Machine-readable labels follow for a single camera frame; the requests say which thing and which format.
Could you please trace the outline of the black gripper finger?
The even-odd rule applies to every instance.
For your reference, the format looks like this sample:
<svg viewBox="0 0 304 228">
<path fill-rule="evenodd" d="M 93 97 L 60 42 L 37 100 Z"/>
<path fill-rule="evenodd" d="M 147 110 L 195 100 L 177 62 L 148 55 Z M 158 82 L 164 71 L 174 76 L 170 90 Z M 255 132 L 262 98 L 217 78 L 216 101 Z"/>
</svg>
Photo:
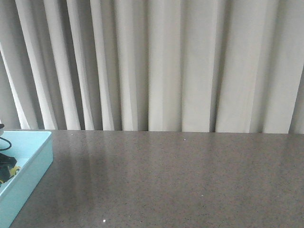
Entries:
<svg viewBox="0 0 304 228">
<path fill-rule="evenodd" d="M 7 182 L 10 179 L 10 167 L 3 165 L 0 167 L 0 181 Z"/>
</svg>

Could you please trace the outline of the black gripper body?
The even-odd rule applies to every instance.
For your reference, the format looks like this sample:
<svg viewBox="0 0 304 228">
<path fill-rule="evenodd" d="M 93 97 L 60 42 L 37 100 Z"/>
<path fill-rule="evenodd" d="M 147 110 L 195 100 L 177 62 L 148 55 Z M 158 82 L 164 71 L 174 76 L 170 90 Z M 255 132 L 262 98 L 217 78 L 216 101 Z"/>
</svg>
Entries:
<svg viewBox="0 0 304 228">
<path fill-rule="evenodd" d="M 14 157 L 7 156 L 3 153 L 0 154 L 0 165 L 1 166 L 15 166 L 17 160 Z"/>
</svg>

